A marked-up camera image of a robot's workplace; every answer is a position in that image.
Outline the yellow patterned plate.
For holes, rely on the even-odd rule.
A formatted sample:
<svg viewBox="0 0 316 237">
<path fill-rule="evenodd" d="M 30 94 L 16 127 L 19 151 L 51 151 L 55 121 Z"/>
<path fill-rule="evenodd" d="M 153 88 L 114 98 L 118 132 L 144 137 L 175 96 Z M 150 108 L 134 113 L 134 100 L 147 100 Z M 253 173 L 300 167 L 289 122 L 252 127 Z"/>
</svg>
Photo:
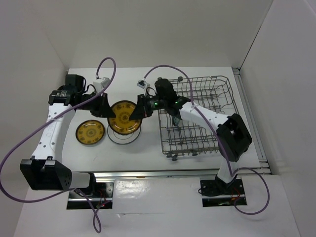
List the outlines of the yellow patterned plate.
<svg viewBox="0 0 316 237">
<path fill-rule="evenodd" d="M 135 108 L 136 104 L 128 100 L 121 100 L 114 103 L 111 109 L 116 117 L 108 118 L 110 129 L 120 135 L 129 135 L 140 129 L 142 124 L 141 119 L 129 119 Z"/>
<path fill-rule="evenodd" d="M 75 132 L 77 141 L 87 146 L 96 145 L 105 135 L 106 130 L 103 123 L 94 119 L 82 122 Z"/>
</svg>

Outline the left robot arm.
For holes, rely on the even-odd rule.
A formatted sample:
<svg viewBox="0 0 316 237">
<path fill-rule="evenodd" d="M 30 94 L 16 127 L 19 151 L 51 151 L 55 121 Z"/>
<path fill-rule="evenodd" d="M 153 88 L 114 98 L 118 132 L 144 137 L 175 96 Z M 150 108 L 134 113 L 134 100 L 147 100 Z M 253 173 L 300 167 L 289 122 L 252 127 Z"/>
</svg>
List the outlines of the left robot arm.
<svg viewBox="0 0 316 237">
<path fill-rule="evenodd" d="M 79 188 L 86 197 L 97 193 L 94 175 L 71 171 L 62 163 L 62 151 L 69 125 L 76 110 L 86 110 L 97 118 L 113 118 L 104 89 L 109 78 L 97 78 L 94 91 L 86 93 L 86 80 L 79 75 L 66 75 L 65 84 L 49 96 L 47 122 L 39 144 L 29 159 L 20 163 L 20 170 L 32 190 L 66 191 Z"/>
</svg>

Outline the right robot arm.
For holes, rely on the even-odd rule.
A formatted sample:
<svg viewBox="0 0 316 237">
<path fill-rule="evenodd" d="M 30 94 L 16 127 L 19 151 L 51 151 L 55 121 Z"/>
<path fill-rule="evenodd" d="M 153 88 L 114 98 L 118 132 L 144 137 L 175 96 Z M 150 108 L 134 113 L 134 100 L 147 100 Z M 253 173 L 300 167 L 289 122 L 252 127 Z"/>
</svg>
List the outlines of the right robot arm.
<svg viewBox="0 0 316 237">
<path fill-rule="evenodd" d="M 248 150 L 252 137 L 242 119 L 236 113 L 225 115 L 195 103 L 193 98 L 179 96 L 167 79 L 155 82 L 156 95 L 140 94 L 130 120 L 150 117 L 154 111 L 164 109 L 179 120 L 195 123 L 212 131 L 221 155 L 224 157 L 215 177 L 216 190 L 222 194 L 233 187 L 239 171 L 239 159 Z"/>
</svg>

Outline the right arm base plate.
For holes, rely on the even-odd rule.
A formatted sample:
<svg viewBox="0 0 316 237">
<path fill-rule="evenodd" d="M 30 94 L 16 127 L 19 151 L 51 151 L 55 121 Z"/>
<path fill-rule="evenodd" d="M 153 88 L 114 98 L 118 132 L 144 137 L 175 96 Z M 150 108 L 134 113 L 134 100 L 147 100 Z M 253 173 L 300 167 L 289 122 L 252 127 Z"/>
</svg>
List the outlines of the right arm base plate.
<svg viewBox="0 0 316 237">
<path fill-rule="evenodd" d="M 247 200 L 241 179 L 235 179 L 232 184 L 220 188 L 215 179 L 200 180 L 198 193 L 202 198 L 203 207 L 246 206 Z"/>
</svg>

